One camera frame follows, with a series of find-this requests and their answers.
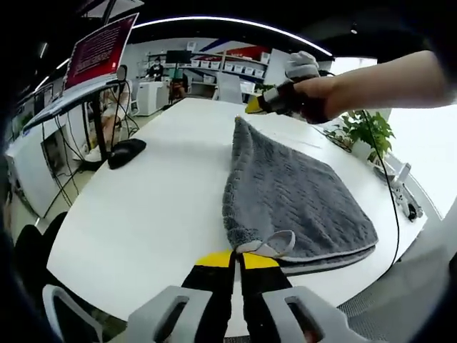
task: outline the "green leaves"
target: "green leaves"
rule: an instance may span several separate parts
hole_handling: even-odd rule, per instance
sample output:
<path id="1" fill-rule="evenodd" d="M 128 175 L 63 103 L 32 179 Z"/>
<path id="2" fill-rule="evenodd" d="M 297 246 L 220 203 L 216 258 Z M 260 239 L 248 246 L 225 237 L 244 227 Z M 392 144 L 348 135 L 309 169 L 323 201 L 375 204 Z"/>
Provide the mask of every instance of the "green leaves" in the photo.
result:
<path id="1" fill-rule="evenodd" d="M 384 157 L 384 154 L 389 149 L 392 150 L 392 145 L 388 138 L 395 136 L 391 126 L 379 112 L 370 115 L 367 111 L 361 109 L 349 111 L 341 118 L 344 125 L 335 125 L 337 129 L 329 132 L 329 136 L 335 137 L 336 131 L 342 131 L 351 140 L 352 144 L 361 140 L 372 148 L 377 147 L 381 157 Z"/>

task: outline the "storage bin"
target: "storage bin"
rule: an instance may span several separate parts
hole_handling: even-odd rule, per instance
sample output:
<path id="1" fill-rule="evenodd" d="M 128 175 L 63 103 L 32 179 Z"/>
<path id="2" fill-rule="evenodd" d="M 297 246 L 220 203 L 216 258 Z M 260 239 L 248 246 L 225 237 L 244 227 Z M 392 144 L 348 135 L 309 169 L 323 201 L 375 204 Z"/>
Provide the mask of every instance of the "storage bin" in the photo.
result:
<path id="1" fill-rule="evenodd" d="M 245 69 L 244 69 L 244 73 L 246 75 L 252 75 L 254 74 L 254 68 L 252 68 L 251 66 L 247 66 Z"/>
<path id="2" fill-rule="evenodd" d="M 219 69 L 221 62 L 211 62 L 211 69 Z"/>
<path id="3" fill-rule="evenodd" d="M 243 68 L 244 68 L 244 66 L 242 66 L 242 65 L 240 65 L 240 64 L 235 64 L 233 70 L 234 70 L 236 73 L 242 73 L 242 72 L 243 72 Z"/>
<path id="4" fill-rule="evenodd" d="M 214 76 L 211 76 L 211 75 L 204 75 L 203 76 L 203 82 L 205 84 L 213 84 L 215 80 L 216 80 L 216 78 Z"/>
<path id="5" fill-rule="evenodd" d="M 263 77 L 264 73 L 265 73 L 264 70 L 254 69 L 254 76 L 256 76 L 256 77 Z"/>
<path id="6" fill-rule="evenodd" d="M 224 66 L 224 70 L 233 71 L 233 64 L 226 62 L 225 66 Z"/>
<path id="7" fill-rule="evenodd" d="M 262 52 L 260 56 L 260 62 L 267 64 L 270 61 L 270 54 L 268 52 Z"/>
<path id="8" fill-rule="evenodd" d="M 187 42 L 187 50 L 188 50 L 188 51 L 194 52 L 196 46 L 197 46 L 197 42 L 196 42 L 196 41 L 188 41 L 188 42 Z"/>

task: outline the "white table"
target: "white table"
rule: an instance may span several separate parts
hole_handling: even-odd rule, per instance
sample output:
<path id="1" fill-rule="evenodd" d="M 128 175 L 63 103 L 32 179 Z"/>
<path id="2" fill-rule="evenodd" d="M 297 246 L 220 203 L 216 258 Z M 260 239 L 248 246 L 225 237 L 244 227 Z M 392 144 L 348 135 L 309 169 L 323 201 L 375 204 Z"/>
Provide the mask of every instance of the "white table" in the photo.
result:
<path id="1" fill-rule="evenodd" d="M 181 285 L 194 262 L 229 248 L 221 198 L 230 169 L 234 117 L 244 106 L 184 99 L 137 134 L 148 145 L 117 170 L 103 165 L 70 209 L 48 268 L 80 297 L 115 317 L 130 313 L 170 284 Z M 397 232 L 385 185 L 354 156 L 312 126 L 285 116 L 246 116 L 277 141 L 331 165 L 372 220 L 376 250 L 329 272 L 290 277 L 337 306 L 375 282 L 391 265 Z M 426 218 L 399 212 L 399 258 Z M 227 336 L 247 334 L 239 281 Z"/>

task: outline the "computer monitor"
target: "computer monitor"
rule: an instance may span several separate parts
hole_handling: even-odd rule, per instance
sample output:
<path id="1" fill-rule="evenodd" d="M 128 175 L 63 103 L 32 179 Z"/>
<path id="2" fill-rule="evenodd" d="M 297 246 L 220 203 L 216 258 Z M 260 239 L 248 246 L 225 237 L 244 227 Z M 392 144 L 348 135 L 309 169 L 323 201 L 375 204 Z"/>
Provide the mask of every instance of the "computer monitor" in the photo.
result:
<path id="1" fill-rule="evenodd" d="M 64 78 L 64 89 L 98 76 L 115 74 L 138 14 L 132 14 L 92 32 L 78 41 Z"/>
<path id="2" fill-rule="evenodd" d="M 44 92 L 40 91 L 34 97 L 34 115 L 40 113 L 44 108 Z"/>
<path id="3" fill-rule="evenodd" d="M 166 52 L 166 63 L 191 63 L 192 51 L 189 50 L 168 50 Z"/>

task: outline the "black cable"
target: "black cable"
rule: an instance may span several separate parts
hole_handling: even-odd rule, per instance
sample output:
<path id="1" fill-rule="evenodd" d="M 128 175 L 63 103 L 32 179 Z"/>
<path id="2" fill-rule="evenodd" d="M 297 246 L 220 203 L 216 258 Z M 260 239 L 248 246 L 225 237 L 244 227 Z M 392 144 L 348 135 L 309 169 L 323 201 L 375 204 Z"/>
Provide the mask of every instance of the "black cable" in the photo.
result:
<path id="1" fill-rule="evenodd" d="M 116 113 L 114 114 L 114 124 L 113 124 L 113 132 L 111 133 L 111 148 L 110 148 L 110 151 L 113 150 L 113 140 L 114 140 L 114 131 L 116 130 L 116 120 L 117 120 L 117 112 L 119 110 L 119 100 L 121 99 L 121 91 L 124 91 L 124 89 L 121 89 L 121 82 L 119 82 L 119 96 L 117 97 L 117 100 L 116 100 L 116 95 L 113 91 L 112 88 L 110 88 L 111 90 L 111 93 L 113 94 L 114 96 L 114 99 L 116 100 Z"/>
<path id="2" fill-rule="evenodd" d="M 69 163 L 69 155 L 66 152 L 66 147 L 65 147 L 65 145 L 70 146 L 70 144 L 68 144 L 68 142 L 65 140 L 64 133 L 62 131 L 62 126 L 60 125 L 59 118 L 57 116 L 55 116 L 54 120 L 56 121 L 57 127 L 59 128 L 59 131 L 60 131 L 60 135 L 62 136 L 62 139 L 64 140 L 65 161 L 66 161 L 66 166 L 69 168 L 69 172 L 70 172 L 70 175 L 71 175 L 70 179 L 71 179 L 71 182 L 73 183 L 73 186 L 74 186 L 74 188 L 76 190 L 76 194 L 79 195 L 79 189 L 78 189 L 78 187 L 76 185 L 76 182 L 74 181 L 73 173 L 71 172 L 71 167 L 70 167 L 70 163 Z"/>
<path id="3" fill-rule="evenodd" d="M 49 155 L 48 155 L 48 151 L 46 149 L 46 142 L 45 142 L 45 138 L 44 138 L 44 123 L 41 123 L 41 135 L 42 135 L 42 138 L 43 138 L 44 153 L 46 155 L 45 156 L 46 157 L 45 158 L 46 164 L 48 165 L 48 168 L 51 171 L 52 178 L 57 183 L 57 187 L 59 188 L 59 191 L 60 191 L 59 193 L 62 193 L 62 198 L 64 198 L 64 201 L 66 202 L 66 204 L 69 207 L 71 207 L 72 203 L 71 203 L 69 195 L 65 192 L 65 189 L 62 187 L 62 184 L 60 183 L 59 178 L 57 177 L 55 171 L 52 169 L 51 165 L 49 164 Z"/>
<path id="4" fill-rule="evenodd" d="M 81 151 L 79 150 L 78 148 L 78 144 L 76 143 L 76 140 L 74 138 L 74 135 L 73 135 L 73 129 L 71 128 L 71 121 L 70 121 L 70 112 L 67 112 L 66 113 L 66 120 L 67 122 L 69 123 L 69 128 L 70 128 L 70 135 L 71 135 L 71 138 L 73 139 L 73 143 L 74 143 L 74 146 L 76 147 L 76 149 L 78 150 L 78 153 L 76 153 L 76 151 L 74 151 L 70 144 L 67 144 L 69 146 L 69 148 L 77 155 L 78 158 L 80 158 L 82 161 L 86 161 L 84 158 L 83 158 L 83 154 L 81 153 Z"/>
<path id="5" fill-rule="evenodd" d="M 395 255 L 393 256 L 392 263 L 391 263 L 390 267 L 386 270 L 386 272 L 388 272 L 389 269 L 392 268 L 392 266 L 395 264 L 395 260 L 397 258 L 398 246 L 400 244 L 400 224 L 398 223 L 397 207 L 396 207 L 395 199 L 393 198 L 393 192 L 392 192 L 391 183 L 388 180 L 388 174 L 387 174 L 386 166 L 384 165 L 383 159 L 381 158 L 381 154 L 379 154 L 378 146 L 376 145 L 376 140 L 374 139 L 373 131 L 371 130 L 370 121 L 366 117 L 365 111 L 361 111 L 361 112 L 362 112 L 363 117 L 365 119 L 365 122 L 366 122 L 366 124 L 368 126 L 368 130 L 370 131 L 371 139 L 373 140 L 374 149 L 376 150 L 376 155 L 378 155 L 379 161 L 380 161 L 381 166 L 383 167 L 383 170 L 384 170 L 384 175 L 386 176 L 386 182 L 387 182 L 388 191 L 391 194 L 393 213 L 395 214 L 395 220 L 396 220 L 396 223 L 397 223 L 397 245 L 396 245 L 396 248 L 395 248 Z"/>
<path id="6" fill-rule="evenodd" d="M 130 99 L 130 96 L 131 96 L 130 84 L 129 84 L 128 81 L 125 81 L 125 82 L 126 82 L 126 85 L 127 85 L 128 90 L 129 90 L 128 99 Z M 113 94 L 114 98 L 116 98 L 116 95 L 115 95 L 113 89 L 110 88 L 110 90 L 111 90 L 111 93 Z M 125 118 L 124 118 L 124 119 L 125 119 L 125 122 L 126 122 L 126 125 L 127 125 L 127 134 L 128 134 L 128 136 L 130 137 L 131 134 L 134 134 L 135 132 L 139 131 L 140 127 L 138 126 L 138 124 L 136 123 L 136 121 L 134 121 L 134 120 L 132 119 L 132 117 L 129 116 L 129 115 L 127 114 L 127 110 L 124 108 L 124 106 L 122 106 L 122 105 L 119 103 L 119 99 L 121 98 L 121 93 L 120 93 L 120 91 L 121 91 L 121 89 L 119 88 L 119 97 L 118 97 L 118 101 L 117 101 L 118 107 L 116 108 L 116 115 L 117 115 L 117 109 L 118 109 L 119 106 L 120 106 L 121 109 L 122 109 L 122 111 L 125 113 Z M 127 118 L 129 118 L 130 120 L 132 120 L 132 122 L 135 124 L 135 126 L 136 126 L 136 131 L 134 131 L 135 129 L 132 129 L 132 131 L 130 131 L 130 129 L 129 129 L 129 124 L 128 124 L 128 122 L 127 122 Z"/>

